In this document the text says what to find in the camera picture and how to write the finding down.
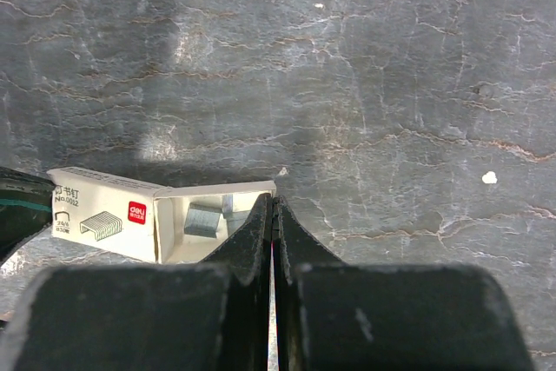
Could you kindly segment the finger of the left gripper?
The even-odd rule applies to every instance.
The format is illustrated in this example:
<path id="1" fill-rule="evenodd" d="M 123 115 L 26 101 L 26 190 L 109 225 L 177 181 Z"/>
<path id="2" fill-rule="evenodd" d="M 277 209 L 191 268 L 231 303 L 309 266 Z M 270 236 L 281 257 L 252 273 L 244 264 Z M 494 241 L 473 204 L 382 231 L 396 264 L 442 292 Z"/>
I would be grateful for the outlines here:
<path id="1" fill-rule="evenodd" d="M 55 187 L 51 180 L 1 168 L 1 263 L 52 223 Z"/>

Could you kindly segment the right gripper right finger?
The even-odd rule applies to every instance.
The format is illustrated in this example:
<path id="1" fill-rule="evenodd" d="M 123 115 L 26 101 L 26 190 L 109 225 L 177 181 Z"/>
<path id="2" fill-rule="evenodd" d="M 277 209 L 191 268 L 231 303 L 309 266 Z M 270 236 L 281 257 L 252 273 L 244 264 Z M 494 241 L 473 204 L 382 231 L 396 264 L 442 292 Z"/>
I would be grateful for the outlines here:
<path id="1" fill-rule="evenodd" d="M 283 198 L 273 226 L 282 370 L 530 370 L 512 307 L 483 268 L 350 265 Z"/>

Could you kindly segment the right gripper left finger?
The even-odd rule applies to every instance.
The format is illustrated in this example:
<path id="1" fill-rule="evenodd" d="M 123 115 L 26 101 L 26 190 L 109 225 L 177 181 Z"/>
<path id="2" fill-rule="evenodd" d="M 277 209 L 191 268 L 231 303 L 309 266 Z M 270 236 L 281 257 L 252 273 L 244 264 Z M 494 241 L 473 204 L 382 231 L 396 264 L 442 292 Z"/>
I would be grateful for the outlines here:
<path id="1" fill-rule="evenodd" d="M 1 337 L 4 370 L 264 370 L 272 198 L 200 262 L 41 272 Z"/>

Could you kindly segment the staple box with red logo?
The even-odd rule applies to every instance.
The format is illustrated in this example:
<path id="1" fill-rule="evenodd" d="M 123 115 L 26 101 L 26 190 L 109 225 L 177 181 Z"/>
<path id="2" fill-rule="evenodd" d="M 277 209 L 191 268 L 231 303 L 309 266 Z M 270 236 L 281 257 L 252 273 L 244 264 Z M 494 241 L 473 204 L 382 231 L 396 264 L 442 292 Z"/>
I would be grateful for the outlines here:
<path id="1" fill-rule="evenodd" d="M 173 188 L 78 167 L 48 176 L 54 237 L 158 264 L 198 262 L 230 237 L 223 214 L 215 239 L 185 235 L 190 203 L 222 210 L 222 198 L 234 195 L 254 207 L 276 191 L 272 181 Z"/>

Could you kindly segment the staple strip left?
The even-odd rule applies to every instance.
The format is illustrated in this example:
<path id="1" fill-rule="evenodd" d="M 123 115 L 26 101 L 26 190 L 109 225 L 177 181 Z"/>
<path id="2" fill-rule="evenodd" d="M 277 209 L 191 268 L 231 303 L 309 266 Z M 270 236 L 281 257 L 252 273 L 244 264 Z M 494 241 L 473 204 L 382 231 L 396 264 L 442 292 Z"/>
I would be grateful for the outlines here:
<path id="1" fill-rule="evenodd" d="M 222 210 L 216 207 L 190 203 L 185 219 L 185 235 L 216 238 Z"/>

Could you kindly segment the staple strip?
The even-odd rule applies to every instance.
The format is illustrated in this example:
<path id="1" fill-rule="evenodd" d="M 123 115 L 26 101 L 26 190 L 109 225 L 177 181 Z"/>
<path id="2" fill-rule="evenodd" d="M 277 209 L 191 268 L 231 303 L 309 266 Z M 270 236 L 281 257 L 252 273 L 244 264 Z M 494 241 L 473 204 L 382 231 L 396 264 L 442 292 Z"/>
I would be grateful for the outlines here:
<path id="1" fill-rule="evenodd" d="M 222 210 L 216 207 L 190 203 L 185 219 L 185 235 L 216 238 Z"/>
<path id="2" fill-rule="evenodd" d="M 249 200 L 234 195 L 225 195 L 222 198 L 222 214 L 229 236 L 234 234 L 247 220 L 252 207 L 253 204 Z"/>

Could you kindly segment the staple strip right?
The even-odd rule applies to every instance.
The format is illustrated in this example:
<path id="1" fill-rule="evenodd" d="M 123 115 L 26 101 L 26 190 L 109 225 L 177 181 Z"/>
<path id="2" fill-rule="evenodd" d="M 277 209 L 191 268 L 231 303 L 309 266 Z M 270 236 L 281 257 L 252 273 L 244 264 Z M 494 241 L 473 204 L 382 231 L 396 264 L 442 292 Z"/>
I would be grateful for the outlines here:
<path id="1" fill-rule="evenodd" d="M 222 214 L 229 236 L 234 234 L 247 220 L 252 207 L 253 204 L 249 200 L 234 195 L 225 195 L 222 198 Z"/>

